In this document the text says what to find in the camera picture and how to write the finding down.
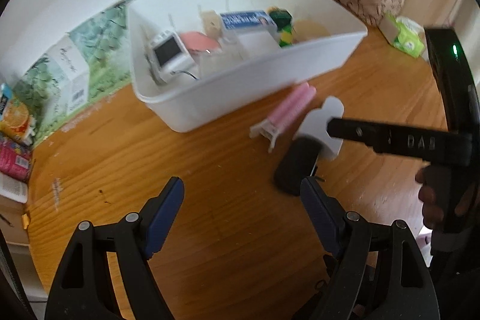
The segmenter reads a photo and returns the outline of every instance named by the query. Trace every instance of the pink sponge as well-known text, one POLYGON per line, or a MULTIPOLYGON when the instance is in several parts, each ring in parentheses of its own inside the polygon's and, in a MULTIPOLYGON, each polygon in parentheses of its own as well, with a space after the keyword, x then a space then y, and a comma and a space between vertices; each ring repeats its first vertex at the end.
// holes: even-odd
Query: pink sponge
POLYGON ((220 44, 199 31, 188 31, 179 34, 185 47, 192 52, 212 52, 220 49, 220 44))

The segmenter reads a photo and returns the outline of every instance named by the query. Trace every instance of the pink package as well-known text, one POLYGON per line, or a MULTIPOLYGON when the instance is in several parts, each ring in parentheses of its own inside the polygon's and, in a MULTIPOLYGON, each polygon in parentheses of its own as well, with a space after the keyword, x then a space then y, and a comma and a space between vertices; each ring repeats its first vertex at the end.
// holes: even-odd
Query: pink package
POLYGON ((0 133, 0 172, 25 182, 31 160, 32 151, 0 133))

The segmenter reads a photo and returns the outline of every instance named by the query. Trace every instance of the finger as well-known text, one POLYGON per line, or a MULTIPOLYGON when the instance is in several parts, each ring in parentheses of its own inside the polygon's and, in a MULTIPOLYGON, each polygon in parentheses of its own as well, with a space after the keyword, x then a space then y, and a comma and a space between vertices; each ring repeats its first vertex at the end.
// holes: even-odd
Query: finger
POLYGON ((437 197, 435 195, 435 190, 429 186, 422 186, 418 191, 418 199, 425 204, 435 204, 437 197))
POLYGON ((439 206, 423 204, 421 213, 425 221, 433 224, 441 223, 443 220, 443 210, 439 206))
POLYGON ((455 214, 457 216, 463 216, 469 211, 469 207, 472 203, 472 198, 475 196, 475 193, 477 199, 475 200, 474 206, 478 205, 480 202, 480 195, 478 192, 475 192, 475 184, 471 184, 455 208, 455 214))
POLYGON ((436 224, 433 221, 429 221, 427 219, 423 219, 423 225, 426 226, 428 229, 435 229, 436 224))
POLYGON ((415 175, 415 182, 423 185, 425 183, 425 175, 423 174, 423 168, 420 169, 415 175))

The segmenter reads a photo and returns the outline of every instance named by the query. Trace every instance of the screw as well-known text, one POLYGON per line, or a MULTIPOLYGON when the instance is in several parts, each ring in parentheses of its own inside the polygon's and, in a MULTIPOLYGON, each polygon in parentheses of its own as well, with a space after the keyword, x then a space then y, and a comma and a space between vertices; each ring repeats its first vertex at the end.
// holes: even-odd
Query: screw
POLYGON ((400 228, 400 229, 406 229, 408 227, 408 225, 406 224, 405 221, 403 220, 397 220, 395 221, 395 225, 400 228))
POLYGON ((78 224, 78 229, 81 231, 86 231, 88 228, 90 228, 90 223, 88 221, 82 221, 80 224, 78 224))
POLYGON ((360 215, 355 211, 349 211, 346 214, 346 218, 349 219, 350 221, 358 221, 360 220, 360 215))
POLYGON ((129 213, 127 214, 127 217, 125 217, 125 220, 127 220, 129 223, 133 223, 138 220, 138 213, 129 213))

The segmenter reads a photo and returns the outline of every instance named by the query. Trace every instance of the camera screen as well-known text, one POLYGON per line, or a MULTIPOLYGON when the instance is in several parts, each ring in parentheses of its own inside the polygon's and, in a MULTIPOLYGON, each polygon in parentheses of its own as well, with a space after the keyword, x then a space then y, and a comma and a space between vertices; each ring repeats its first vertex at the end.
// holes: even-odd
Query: camera screen
POLYGON ((155 48, 154 52, 160 67, 163 67, 179 53, 182 53, 174 37, 169 38, 162 45, 155 48))

